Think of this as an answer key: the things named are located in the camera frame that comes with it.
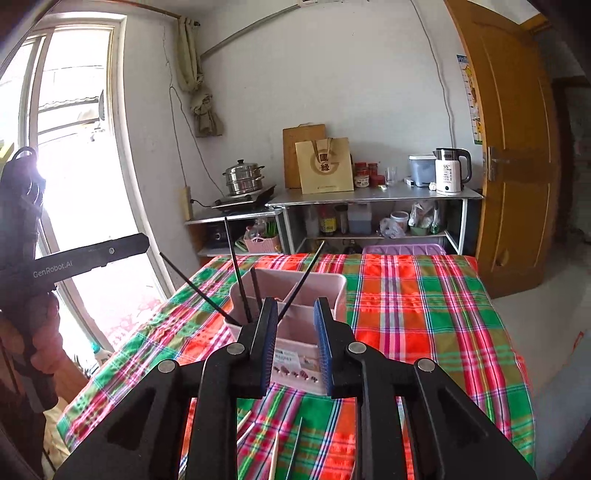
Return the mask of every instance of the electric kettle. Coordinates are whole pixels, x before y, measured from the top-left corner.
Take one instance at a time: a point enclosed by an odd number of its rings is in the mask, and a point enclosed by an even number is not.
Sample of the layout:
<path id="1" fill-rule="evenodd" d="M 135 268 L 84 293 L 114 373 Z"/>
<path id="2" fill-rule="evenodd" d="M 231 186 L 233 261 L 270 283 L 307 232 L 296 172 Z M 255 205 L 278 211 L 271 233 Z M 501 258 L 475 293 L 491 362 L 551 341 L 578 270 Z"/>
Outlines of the electric kettle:
<path id="1" fill-rule="evenodd" d="M 461 148 L 438 148 L 435 155 L 435 183 L 437 193 L 441 195 L 459 195 L 463 185 L 472 178 L 472 158 L 466 150 Z M 462 164 L 460 157 L 467 163 L 467 175 L 462 178 Z"/>

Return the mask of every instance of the electrical cord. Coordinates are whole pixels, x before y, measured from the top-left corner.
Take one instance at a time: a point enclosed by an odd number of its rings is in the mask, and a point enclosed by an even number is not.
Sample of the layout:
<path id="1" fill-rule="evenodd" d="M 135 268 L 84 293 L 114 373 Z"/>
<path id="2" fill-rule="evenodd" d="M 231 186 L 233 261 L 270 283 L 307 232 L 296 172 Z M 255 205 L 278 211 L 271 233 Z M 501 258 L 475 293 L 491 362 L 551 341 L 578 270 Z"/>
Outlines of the electrical cord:
<path id="1" fill-rule="evenodd" d="M 201 149 L 199 148 L 199 145 L 197 144 L 197 139 L 195 138 L 195 135 L 193 135 L 193 131 L 191 130 L 191 125 L 189 124 L 189 120 L 187 119 L 187 115 L 185 115 L 185 112 L 182 108 L 183 103 L 180 99 L 180 97 L 178 96 L 178 92 L 177 89 L 174 86 L 171 86 L 171 89 L 174 91 L 174 93 L 176 94 L 178 101 L 181 102 L 181 113 L 183 114 L 183 117 L 185 119 L 185 122 L 187 122 L 187 127 L 189 128 L 189 131 L 191 132 L 191 138 L 193 139 L 193 142 L 195 143 L 195 147 L 197 148 L 197 152 L 199 152 L 199 158 L 201 158 L 201 163 L 203 164 L 203 168 L 205 169 L 205 173 L 207 173 L 207 176 L 209 177 L 209 180 L 212 181 L 212 183 L 216 186 L 216 188 L 219 190 L 219 192 L 222 195 L 226 195 L 222 189 L 220 187 L 217 186 L 217 183 L 215 182 L 215 180 L 212 178 L 212 176 L 209 174 L 209 170 L 207 169 L 207 167 L 205 166 L 205 162 L 203 161 L 203 155 L 201 155 Z"/>
<path id="2" fill-rule="evenodd" d="M 191 129 L 191 124 L 189 123 L 189 119 L 187 119 L 187 115 L 185 115 L 185 112 L 183 110 L 183 101 L 181 100 L 181 97 L 179 96 L 177 89 L 174 87 L 173 85 L 173 70 L 170 66 L 170 60 L 168 59 L 168 54 L 166 52 L 166 27 L 163 28 L 164 33 L 162 36 L 162 48 L 164 50 L 164 57 L 166 58 L 166 66 L 168 67 L 168 72 L 170 74 L 170 80 L 168 83 L 168 100 L 170 101 L 170 113 L 171 116 L 173 117 L 173 131 L 174 131 L 174 140 L 176 142 L 177 145 L 177 152 L 178 152 L 178 161 L 181 165 L 181 171 L 183 172 L 183 181 L 184 181 L 184 185 L 185 187 L 187 187 L 187 176 L 185 175 L 184 172 L 184 166 L 183 166 L 183 158 L 181 155 L 181 149 L 180 146 L 178 144 L 178 135 L 177 135 L 177 126 L 176 123 L 174 121 L 174 108 L 173 108 L 173 96 L 171 93 L 171 90 L 174 91 L 174 94 L 177 96 L 178 102 L 180 104 L 180 109 L 181 109 L 181 113 L 183 114 L 183 117 L 185 119 L 185 122 L 187 122 L 187 127 L 189 128 L 189 133 L 191 133 L 191 138 L 193 139 L 193 142 L 195 143 L 195 147 L 197 148 L 197 152 L 199 153 L 199 158 L 201 159 L 201 163 L 203 164 L 203 168 L 205 169 L 205 173 L 207 173 L 207 176 L 209 177 L 209 180 L 212 181 L 212 183 L 215 185 L 215 187 L 219 190 L 219 192 L 224 196 L 224 192 L 222 191 L 222 189 L 217 186 L 217 183 L 214 181 L 214 179 L 212 178 L 212 176 L 209 174 L 209 170 L 207 169 L 207 166 L 205 165 L 205 161 L 203 160 L 203 155 L 201 154 L 201 149 L 199 148 L 199 145 L 197 145 L 197 139 L 195 139 L 195 136 L 193 135 L 193 130 Z M 202 204 L 200 201 L 198 200 L 194 200 L 191 199 L 191 203 L 197 202 L 199 205 L 201 205 L 204 208 L 209 208 L 211 207 L 211 205 L 206 206 L 204 204 Z"/>
<path id="3" fill-rule="evenodd" d="M 417 14 L 419 22 L 421 23 L 421 27 L 423 28 L 423 32 L 425 33 L 425 36 L 427 37 L 427 41 L 429 42 L 429 49 L 431 50 L 431 55 L 433 56 L 433 60 L 435 61 L 435 66 L 437 67 L 437 77 L 439 78 L 439 84 L 441 85 L 441 90 L 443 91 L 443 103 L 445 104 L 445 110 L 447 112 L 447 120 L 449 123 L 449 136 L 452 141 L 452 148 L 456 148 L 456 136 L 453 133 L 452 113 L 450 111 L 449 104 L 448 104 L 447 92 L 445 90 L 445 85 L 443 83 L 443 77 L 441 75 L 441 68 L 439 67 L 439 62 L 437 61 L 437 56 L 435 55 L 435 50 L 433 49 L 433 44 L 431 43 L 431 38 L 429 37 L 429 34 L 427 33 L 427 29 L 425 27 L 425 24 L 423 23 L 423 19 L 421 18 L 421 15 L 418 12 L 418 8 L 417 8 L 416 4 L 414 3 L 414 0 L 410 0 L 410 2 L 413 5 L 414 11 Z"/>

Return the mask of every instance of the wooden chopstick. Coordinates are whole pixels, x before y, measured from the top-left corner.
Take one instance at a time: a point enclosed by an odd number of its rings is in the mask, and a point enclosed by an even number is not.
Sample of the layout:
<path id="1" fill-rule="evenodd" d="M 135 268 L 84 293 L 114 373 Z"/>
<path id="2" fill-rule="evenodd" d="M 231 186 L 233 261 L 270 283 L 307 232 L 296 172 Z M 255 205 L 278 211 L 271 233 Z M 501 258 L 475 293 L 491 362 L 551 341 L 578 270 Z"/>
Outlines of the wooden chopstick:
<path id="1" fill-rule="evenodd" d="M 269 470 L 269 480 L 275 480 L 275 470 L 277 469 L 277 458 L 279 457 L 279 432 L 275 434 L 275 443 L 273 444 L 273 452 L 271 454 L 271 470 Z"/>
<path id="2" fill-rule="evenodd" d="M 289 467 L 287 467 L 287 474 L 285 476 L 285 480 L 290 480 L 291 471 L 293 470 L 293 467 L 294 467 L 297 446 L 300 442 L 301 424 L 303 421 L 304 421 L 304 417 L 300 417 L 300 424 L 298 425 L 298 428 L 297 428 L 297 434 L 295 436 L 296 440 L 294 442 L 294 449 L 293 449 L 293 452 L 291 452 L 290 465 L 289 465 Z"/>
<path id="3" fill-rule="evenodd" d="M 244 415 L 244 417 L 242 418 L 242 420 L 238 423 L 238 426 L 236 427 L 236 431 L 239 432 L 240 429 L 244 426 L 244 424 L 246 423 L 246 421 L 248 420 L 248 417 L 251 416 L 251 411 L 247 411 L 246 415 Z"/>
<path id="4" fill-rule="evenodd" d="M 246 431 L 245 431 L 245 432 L 242 434 L 242 436 L 241 436 L 241 437 L 240 437 L 240 438 L 239 438 L 239 439 L 236 441 L 236 444 L 237 444 L 237 445 L 240 445 L 240 444 L 241 444 L 241 443 L 244 441 L 244 439 L 245 439 L 246 437 L 248 437 L 248 434 L 249 434 L 249 433 L 251 432 L 251 430 L 252 430 L 252 429 L 255 427 L 255 425 L 256 425 L 256 423 L 254 423 L 254 422 L 252 422 L 252 423 L 250 424 L 250 426 L 249 426 L 249 427 L 246 429 Z"/>

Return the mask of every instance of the pink container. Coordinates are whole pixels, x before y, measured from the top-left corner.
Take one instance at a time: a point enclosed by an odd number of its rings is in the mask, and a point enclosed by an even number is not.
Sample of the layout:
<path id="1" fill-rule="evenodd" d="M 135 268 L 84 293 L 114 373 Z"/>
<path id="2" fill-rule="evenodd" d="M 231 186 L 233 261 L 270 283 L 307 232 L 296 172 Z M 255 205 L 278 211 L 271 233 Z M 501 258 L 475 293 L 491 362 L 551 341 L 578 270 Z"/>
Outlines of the pink container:
<path id="1" fill-rule="evenodd" d="M 245 238 L 244 243 L 251 254 L 280 254 L 283 252 L 279 235 L 273 238 L 256 237 L 252 240 Z"/>
<path id="2" fill-rule="evenodd" d="M 261 298 L 277 299 L 281 312 L 303 275 L 303 272 L 257 268 L 256 279 Z M 242 283 L 251 312 L 256 314 L 258 306 L 250 270 L 242 276 Z M 318 335 L 314 327 L 314 302 L 318 297 L 327 297 L 334 319 L 345 322 L 346 284 L 343 275 L 310 273 L 277 328 L 271 381 L 309 393 L 326 395 L 326 386 L 320 373 Z M 245 325 L 246 315 L 237 283 L 230 289 L 230 298 L 233 304 L 230 315 L 238 323 Z M 237 340 L 241 328 L 225 323 L 234 340 Z"/>
<path id="3" fill-rule="evenodd" d="M 363 249 L 363 255 L 446 255 L 438 244 L 371 245 Z"/>

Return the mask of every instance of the paper gift bag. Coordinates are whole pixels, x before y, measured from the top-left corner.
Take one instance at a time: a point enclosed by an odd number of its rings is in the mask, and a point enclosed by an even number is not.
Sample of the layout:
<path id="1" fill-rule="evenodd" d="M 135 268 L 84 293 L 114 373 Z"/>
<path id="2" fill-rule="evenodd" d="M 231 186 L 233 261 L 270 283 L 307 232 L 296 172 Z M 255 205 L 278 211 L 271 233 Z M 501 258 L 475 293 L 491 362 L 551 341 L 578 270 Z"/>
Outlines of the paper gift bag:
<path id="1" fill-rule="evenodd" d="M 295 144 L 301 192 L 349 192 L 353 170 L 348 138 L 325 138 Z"/>

